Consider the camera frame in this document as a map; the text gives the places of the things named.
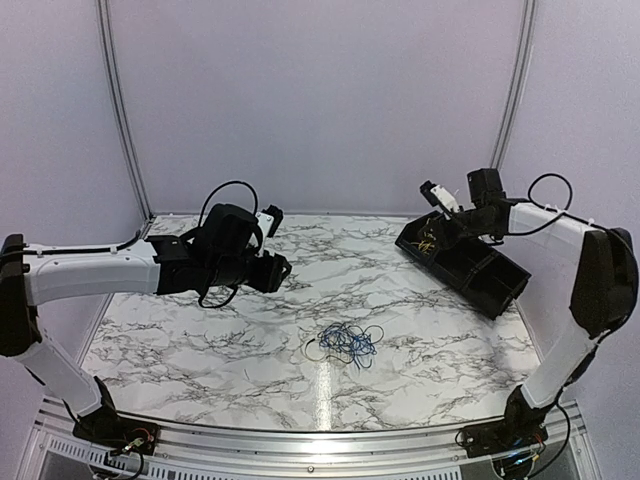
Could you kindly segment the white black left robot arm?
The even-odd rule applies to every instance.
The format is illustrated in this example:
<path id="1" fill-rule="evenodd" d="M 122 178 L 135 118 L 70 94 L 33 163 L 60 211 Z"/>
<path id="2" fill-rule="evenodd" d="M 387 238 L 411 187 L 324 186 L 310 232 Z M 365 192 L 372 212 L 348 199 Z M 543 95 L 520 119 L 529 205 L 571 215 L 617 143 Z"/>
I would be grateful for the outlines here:
<path id="1" fill-rule="evenodd" d="M 119 444 L 126 423 L 108 390 L 39 327 L 39 306 L 102 294 L 194 292 L 199 306 L 207 308 L 213 287 L 274 293 L 291 266 L 264 243 L 282 220 L 275 206 L 251 213 L 217 204 L 179 236 L 136 237 L 120 245 L 47 248 L 10 235 L 1 249 L 1 354 L 21 363 L 63 400 L 102 443 Z"/>

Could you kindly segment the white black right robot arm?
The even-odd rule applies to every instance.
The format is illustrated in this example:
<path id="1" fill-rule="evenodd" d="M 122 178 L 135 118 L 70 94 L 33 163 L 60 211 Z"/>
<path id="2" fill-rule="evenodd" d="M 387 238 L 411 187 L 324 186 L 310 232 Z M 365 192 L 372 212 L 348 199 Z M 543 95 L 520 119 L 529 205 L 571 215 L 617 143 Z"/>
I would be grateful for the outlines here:
<path id="1" fill-rule="evenodd" d="M 600 344 L 630 319 L 639 293 L 639 267 L 629 232 L 543 205 L 531 195 L 510 198 L 498 170 L 467 176 L 472 208 L 464 209 L 443 186 L 427 181 L 421 194 L 441 213 L 424 228 L 436 245 L 449 249 L 467 238 L 527 238 L 546 250 L 577 257 L 570 298 L 571 319 L 534 372 L 510 394 L 495 438 L 515 448 L 594 360 Z"/>

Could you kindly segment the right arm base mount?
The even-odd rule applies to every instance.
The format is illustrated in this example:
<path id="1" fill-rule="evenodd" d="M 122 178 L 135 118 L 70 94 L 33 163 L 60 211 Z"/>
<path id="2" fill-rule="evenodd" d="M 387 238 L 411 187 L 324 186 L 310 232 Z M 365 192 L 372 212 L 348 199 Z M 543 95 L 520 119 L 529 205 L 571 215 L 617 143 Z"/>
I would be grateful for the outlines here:
<path id="1" fill-rule="evenodd" d="M 546 441 L 544 423 L 553 406 L 554 402 L 540 408 L 530 406 L 518 386 L 507 398 L 501 419 L 462 427 L 455 443 L 466 451 L 468 458 L 476 458 Z"/>

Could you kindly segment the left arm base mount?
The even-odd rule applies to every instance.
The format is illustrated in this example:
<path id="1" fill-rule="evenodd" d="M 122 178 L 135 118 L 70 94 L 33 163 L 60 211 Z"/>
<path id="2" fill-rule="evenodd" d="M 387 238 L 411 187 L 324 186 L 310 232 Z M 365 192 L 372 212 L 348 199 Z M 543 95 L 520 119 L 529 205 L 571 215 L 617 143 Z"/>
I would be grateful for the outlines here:
<path id="1" fill-rule="evenodd" d="M 106 385 L 94 378 L 100 392 L 100 407 L 93 413 L 78 416 L 74 421 L 74 437 L 99 445 L 111 447 L 123 453 L 125 446 L 141 440 L 135 447 L 143 455 L 152 455 L 155 451 L 160 427 L 148 421 L 121 416 L 115 408 Z"/>

